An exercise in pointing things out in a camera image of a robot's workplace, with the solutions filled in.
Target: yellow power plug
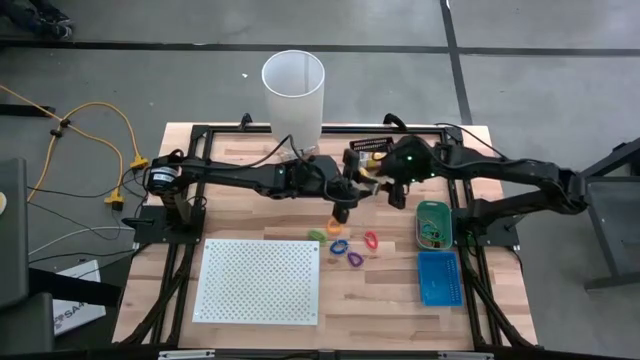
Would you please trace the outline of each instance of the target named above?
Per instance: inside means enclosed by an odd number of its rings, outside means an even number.
[[[149,159],[143,158],[140,155],[136,155],[135,160],[133,160],[133,162],[129,165],[130,168],[138,170],[144,169],[147,166],[149,166]]]
[[[111,192],[109,197],[104,198],[105,204],[111,204],[111,208],[115,211],[122,211],[124,207],[124,197],[120,195],[118,189],[115,189]]]

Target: blue container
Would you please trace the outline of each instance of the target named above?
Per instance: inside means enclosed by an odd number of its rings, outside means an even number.
[[[454,252],[421,252],[418,274],[425,306],[462,306],[460,272]]]

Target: blue plastic ring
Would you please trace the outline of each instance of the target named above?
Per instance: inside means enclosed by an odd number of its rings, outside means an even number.
[[[336,240],[329,247],[329,251],[331,251],[334,255],[342,255],[347,252],[349,249],[349,243],[347,240]]]

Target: wooden tabletop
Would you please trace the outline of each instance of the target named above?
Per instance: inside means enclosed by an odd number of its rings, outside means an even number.
[[[174,149],[185,152],[193,123],[168,123],[160,154]],[[467,127],[490,143],[485,126]],[[320,152],[342,162],[350,140],[365,135],[323,135]],[[425,136],[433,144],[437,136]],[[217,134],[211,158],[248,164],[266,155],[277,144],[269,134]],[[465,134],[464,144],[485,155],[493,152]],[[280,159],[274,156],[271,161]],[[476,197],[501,198],[500,183],[474,179]],[[465,201],[460,194],[460,204]],[[255,192],[207,185],[206,238],[301,240],[309,229],[324,228],[332,203],[321,199],[274,201]],[[196,324],[191,321],[202,259],[202,244],[193,259],[182,321],[180,347],[350,350],[463,350],[472,349],[466,307],[425,307],[420,301],[415,245],[414,211],[422,200],[449,203],[446,181],[434,178],[411,186],[405,210],[387,204],[386,196],[362,201],[351,211],[340,238],[350,239],[365,256],[364,265],[352,269],[345,259],[320,255],[319,320],[317,326]],[[150,203],[159,203],[150,199]],[[363,234],[375,230],[380,245],[375,254],[364,246]],[[167,245],[151,245],[131,265],[113,340],[124,339],[143,319],[160,290]],[[536,343],[535,331],[522,274],[515,256],[502,248],[486,248],[494,298],[520,333]],[[168,335],[174,307],[168,307],[163,339]],[[489,339],[486,311],[478,306],[485,339]]]

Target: yellow extension cord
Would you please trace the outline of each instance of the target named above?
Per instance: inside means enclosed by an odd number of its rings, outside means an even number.
[[[0,85],[0,89],[6,91],[7,93],[19,98],[20,100],[30,104],[31,106],[39,109],[40,111],[44,112],[45,114],[49,115],[50,117],[58,120],[59,122],[64,121],[65,119],[68,119],[71,115],[75,114],[76,112],[90,107],[90,106],[105,106],[108,107],[110,109],[112,109],[113,111],[115,111],[116,113],[118,113],[118,115],[120,115],[125,123],[127,124],[127,127],[129,128],[129,133],[131,134],[131,142],[133,143],[133,150],[135,152],[135,158],[134,161],[130,164],[130,168],[144,168],[149,164],[149,160],[143,158],[140,155],[140,152],[138,151],[138,144],[136,143],[136,137],[135,134],[133,133],[133,128],[131,127],[131,123],[129,122],[129,119],[127,118],[127,116],[120,111],[117,107],[115,107],[112,104],[106,103],[106,102],[89,102],[83,105],[78,106],[77,108],[71,110],[67,115],[64,116],[64,118],[60,118],[59,116],[55,115],[54,113],[47,111],[46,109],[42,108],[41,106],[39,106],[38,104],[36,104],[35,102],[17,94],[16,92],[8,89],[7,87]],[[84,136],[87,139],[90,140],[94,140],[97,141],[99,143],[102,143],[106,146],[108,146],[109,148],[111,148],[116,155],[118,155],[118,160],[119,160],[119,165],[120,165],[120,172],[118,175],[118,182],[116,185],[116,188],[111,192],[111,195],[107,198],[105,198],[105,203],[107,204],[112,204],[114,202],[120,202],[120,203],[124,203],[124,198],[122,197],[122,195],[120,195],[120,187],[122,186],[122,176],[124,174],[123,172],[123,160],[122,160],[122,153],[118,150],[118,148],[115,147],[115,145],[113,145],[112,143],[110,143],[109,141],[99,138],[97,136],[93,136],[90,134],[87,134],[86,132],[78,129],[77,127],[73,126],[73,125],[69,125],[68,126],[70,129],[72,129],[73,131],[77,132],[78,134]],[[61,131],[62,127],[60,125],[58,125],[57,131]],[[33,190],[31,191],[31,193],[29,194],[29,196],[27,197],[27,202],[30,202],[31,199],[33,198],[33,196],[35,195],[37,189],[40,188],[40,186],[42,185],[42,182],[44,181],[44,178],[47,174],[47,170],[49,169],[49,165],[51,163],[51,158],[53,156],[53,149],[55,147],[55,144],[57,142],[58,138],[56,136],[51,136],[51,141],[49,142],[49,148],[47,149],[47,157],[45,159],[45,163],[44,163],[44,167],[42,169],[42,173],[40,174],[40,179],[38,179],[38,182],[36,183],[36,185],[33,187]]]

